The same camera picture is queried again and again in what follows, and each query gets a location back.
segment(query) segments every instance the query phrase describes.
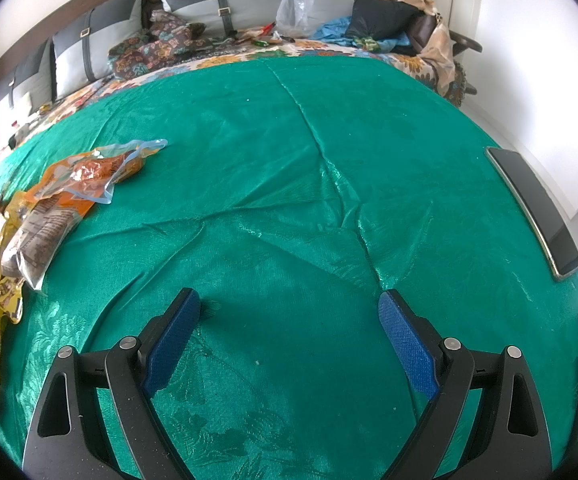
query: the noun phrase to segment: bed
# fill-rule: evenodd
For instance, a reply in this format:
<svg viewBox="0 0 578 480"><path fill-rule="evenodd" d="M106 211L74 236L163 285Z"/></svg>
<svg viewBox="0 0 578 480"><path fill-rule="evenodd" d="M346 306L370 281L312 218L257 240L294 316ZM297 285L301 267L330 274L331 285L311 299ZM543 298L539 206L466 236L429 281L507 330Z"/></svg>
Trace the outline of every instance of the bed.
<svg viewBox="0 0 578 480"><path fill-rule="evenodd" d="M2 86L6 88L8 86L9 80L12 78L11 73L16 68L16 65L18 65L30 51L32 51L34 48L37 48L37 46L42 41L45 41L46 38L51 38L53 34L58 33L66 23L70 23L86 9L99 6L106 1L108 0L71 0L68 4L57 9L44 20L41 20L9 50L7 50L2 57L0 57L0 87ZM154 9L162 9L162 1L145 0L142 9L142 24L144 27L149 26L149 15ZM451 35L452 41L457 42L454 45L454 55L457 55L466 48L482 50L482 47L480 47L477 43L469 40L468 38L464 38L454 32L451 32ZM297 42L297 44L283 44L280 46L269 46L267 48L260 48L251 44L247 44L247 47L245 48L245 46L240 44L230 48L220 49L219 52L205 52L201 55L195 56L192 62L181 63L178 71L161 71L156 77L160 78L170 74L188 70L196 70L197 68L205 68L207 66L213 66L214 64L224 64L228 62L255 59L258 56L371 57L390 64L394 68L397 68L401 72L408 74L423 85L432 89L432 91L438 92L438 74L436 73L435 67L419 57L403 56L400 54L375 54L360 48L340 47L333 43L325 43L323 41L314 40L300 40ZM207 62L194 62L205 58L210 59L207 60ZM49 117L41 116L40 118L37 118L32 123L32 127L30 128L31 131L29 133L25 132L23 138L18 140L18 143L20 140L24 140L28 136L43 131L48 126L55 124L58 120L68 116L69 114L80 110L89 104L97 102L102 97L111 95L113 92L119 91L121 89L140 85L144 80L152 79L149 77L138 81L120 82L117 79L114 80L113 77L103 77L98 78L98 80L89 85L87 88L78 89L74 92L68 92L68 95L66 96L59 95L60 89L58 88L58 91L56 91L55 87L55 61L52 60L52 62L53 65L51 68L51 77L53 78L53 88L48 89L48 95L42 96L42 99L35 103L33 110L36 111L39 108L40 102L48 102L53 100L54 103L52 105L51 114ZM475 89L470 87L470 85L467 83L463 67L460 65L460 63L456 62L455 78L453 81L451 81L448 90L443 92L443 96L456 107L460 107L466 92L475 92ZM0 118L0 151L7 145L14 132L14 129L8 126L10 122L11 120L2 120ZM3 153L0 153L0 158L2 158L2 156L6 153L8 153L7 150L4 150Z"/></svg>
<svg viewBox="0 0 578 480"><path fill-rule="evenodd" d="M1 362L0 443L13 459L58 348L109 348L191 286L201 323L153 404L198 479L382 476L425 406L378 321L387 288L469 348L522 349L560 460L578 387L578 273L552 280L484 155L494 142L389 56L356 50L297 41L102 79L0 155L0 189L14 190L95 146L169 142L69 235L42 293L24 295ZM439 472L460 458L472 394ZM137 476L99 398L118 462Z"/></svg>

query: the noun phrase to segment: floral bedspread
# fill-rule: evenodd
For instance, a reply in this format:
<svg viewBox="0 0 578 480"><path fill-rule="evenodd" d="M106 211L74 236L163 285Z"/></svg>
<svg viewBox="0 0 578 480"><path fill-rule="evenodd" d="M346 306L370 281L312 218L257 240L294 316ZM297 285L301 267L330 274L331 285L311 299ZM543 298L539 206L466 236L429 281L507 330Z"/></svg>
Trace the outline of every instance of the floral bedspread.
<svg viewBox="0 0 578 480"><path fill-rule="evenodd" d="M250 61L263 57L302 56L349 56L378 59L413 77L432 91L437 92L436 81L438 78L434 68L419 57L401 56L400 54L376 54L359 48L314 40L296 40L295 43L284 43L268 47L255 46L252 43L230 44L224 48L217 47L209 52L198 52L194 57L181 64L162 68L134 79L118 80L111 75L85 86L85 88L74 92L62 102L57 103L47 115L44 115L37 124L34 124L23 141L45 131L55 123L73 115L75 112L82 110L82 108L97 103L109 95L128 88L141 86L157 79L210 66ZM456 79L451 83L447 94L444 95L445 99L454 106L460 107L463 101L465 84L466 78L463 67L456 63ZM8 148L1 149L0 160L9 153Z"/></svg>

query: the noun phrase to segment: black bag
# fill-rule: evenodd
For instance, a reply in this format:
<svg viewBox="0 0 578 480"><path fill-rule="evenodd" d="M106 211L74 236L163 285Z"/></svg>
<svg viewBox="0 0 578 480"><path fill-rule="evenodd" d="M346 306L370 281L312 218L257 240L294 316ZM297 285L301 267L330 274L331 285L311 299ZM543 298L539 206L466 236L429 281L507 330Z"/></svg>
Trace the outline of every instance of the black bag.
<svg viewBox="0 0 578 480"><path fill-rule="evenodd" d="M404 2L393 0L356 0L351 14L348 38L395 38L423 12Z"/></svg>
<svg viewBox="0 0 578 480"><path fill-rule="evenodd" d="M412 20L411 26L407 30L407 37L416 54L420 54L422 49L427 46L437 24L435 16L429 16L425 13Z"/></svg>

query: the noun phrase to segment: clothing pile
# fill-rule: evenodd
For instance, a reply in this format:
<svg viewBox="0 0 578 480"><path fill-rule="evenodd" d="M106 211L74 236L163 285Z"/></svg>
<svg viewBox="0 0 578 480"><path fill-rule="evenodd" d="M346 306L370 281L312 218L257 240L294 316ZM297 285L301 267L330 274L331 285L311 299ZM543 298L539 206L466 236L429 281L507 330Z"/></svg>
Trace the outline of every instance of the clothing pile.
<svg viewBox="0 0 578 480"><path fill-rule="evenodd" d="M325 23L310 39L418 57L434 68L440 95L456 79L449 29L433 0L355 0L351 16Z"/></svg>
<svg viewBox="0 0 578 480"><path fill-rule="evenodd" d="M164 10L151 13L151 27L109 50L109 65L119 79L132 79L188 61L194 56L216 56L236 38L200 38L204 23L187 23Z"/></svg>

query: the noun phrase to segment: blue gripper pad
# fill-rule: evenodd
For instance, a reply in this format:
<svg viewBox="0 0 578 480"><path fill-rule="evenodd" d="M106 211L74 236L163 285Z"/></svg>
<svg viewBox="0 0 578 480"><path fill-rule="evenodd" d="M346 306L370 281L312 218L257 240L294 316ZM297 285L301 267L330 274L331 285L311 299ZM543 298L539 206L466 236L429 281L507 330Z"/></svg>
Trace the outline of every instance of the blue gripper pad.
<svg viewBox="0 0 578 480"><path fill-rule="evenodd" d="M434 397L439 388L434 360L387 292L378 300L378 317L411 385L428 399Z"/></svg>
<svg viewBox="0 0 578 480"><path fill-rule="evenodd" d="M200 296L191 290L149 353L147 373L142 382L147 398L153 397L158 390L169 384L199 317Z"/></svg>

